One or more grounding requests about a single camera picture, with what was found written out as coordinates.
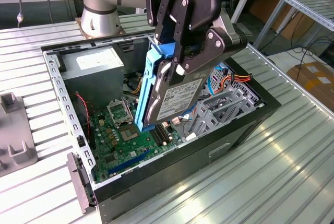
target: metal shelf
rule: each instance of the metal shelf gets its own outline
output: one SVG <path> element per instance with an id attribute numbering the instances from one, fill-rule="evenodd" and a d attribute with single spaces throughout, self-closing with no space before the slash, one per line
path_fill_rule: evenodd
<path id="1" fill-rule="evenodd" d="M 334 1 L 333 0 L 280 0 L 276 8 L 269 17 L 267 23 L 263 27 L 260 35 L 257 37 L 254 47 L 258 48 L 262 43 L 264 37 L 271 28 L 271 25 L 278 17 L 282 8 L 289 4 L 296 10 L 302 12 L 303 14 L 309 16 L 314 21 L 318 22 L 322 26 L 328 28 L 330 31 L 334 31 Z M 291 19 L 292 15 L 296 10 L 291 10 L 288 16 L 285 18 L 284 22 L 279 27 L 280 31 Z"/>
<path id="2" fill-rule="evenodd" d="M 127 32 L 146 16 L 121 17 Z M 71 152 L 40 47 L 84 39 L 75 22 L 0 31 L 0 90 L 23 96 L 36 164 L 0 178 L 0 223 L 101 223 L 83 216 Z M 334 120 L 252 46 L 233 56 L 282 106 L 240 147 L 113 223 L 330 223 Z"/>

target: blue plastic bracket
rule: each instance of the blue plastic bracket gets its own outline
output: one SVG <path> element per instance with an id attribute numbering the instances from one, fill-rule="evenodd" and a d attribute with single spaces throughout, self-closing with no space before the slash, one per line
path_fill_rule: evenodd
<path id="1" fill-rule="evenodd" d="M 150 100 L 150 91 L 156 83 L 154 67 L 158 66 L 163 59 L 171 58 L 174 54 L 175 43 L 164 45 L 152 45 L 147 52 L 144 77 L 141 84 L 138 107 L 135 116 L 135 123 L 141 132 L 152 130 L 154 125 L 144 127 L 146 107 Z"/>

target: hard drive label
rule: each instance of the hard drive label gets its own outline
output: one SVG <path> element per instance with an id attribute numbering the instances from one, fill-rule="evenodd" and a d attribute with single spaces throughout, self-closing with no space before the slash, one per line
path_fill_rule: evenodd
<path id="1" fill-rule="evenodd" d="M 166 91 L 157 121 L 175 113 L 182 113 L 191 103 L 202 79 L 170 88 Z"/>

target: connector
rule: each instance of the connector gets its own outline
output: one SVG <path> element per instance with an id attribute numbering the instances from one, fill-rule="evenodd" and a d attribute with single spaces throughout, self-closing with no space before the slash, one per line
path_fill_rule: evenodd
<path id="1" fill-rule="evenodd" d="M 20 27 L 20 24 L 22 23 L 23 21 L 23 14 L 19 13 L 17 15 L 17 27 Z"/>

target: sticker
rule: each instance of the sticker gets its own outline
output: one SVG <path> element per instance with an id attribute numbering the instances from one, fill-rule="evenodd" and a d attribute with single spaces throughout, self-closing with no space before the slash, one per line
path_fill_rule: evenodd
<path id="1" fill-rule="evenodd" d="M 202 79 L 170 88 L 166 91 L 165 97 L 157 117 L 157 121 L 176 113 L 184 112 L 190 105 L 197 88 Z"/>
<path id="2" fill-rule="evenodd" d="M 320 79 L 320 81 L 324 84 L 330 84 L 330 80 L 327 79 L 326 77 L 318 77 L 318 79 Z"/>
<path id="3" fill-rule="evenodd" d="M 307 69 L 308 69 L 311 73 L 317 73 L 317 72 L 319 72 L 319 70 L 318 70 L 315 66 L 307 66 Z"/>
<path id="4" fill-rule="evenodd" d="M 112 54 L 101 54 L 101 53 L 94 53 L 85 56 L 77 57 L 77 63 L 81 70 L 103 66 L 103 65 L 110 65 L 113 62 Z"/>

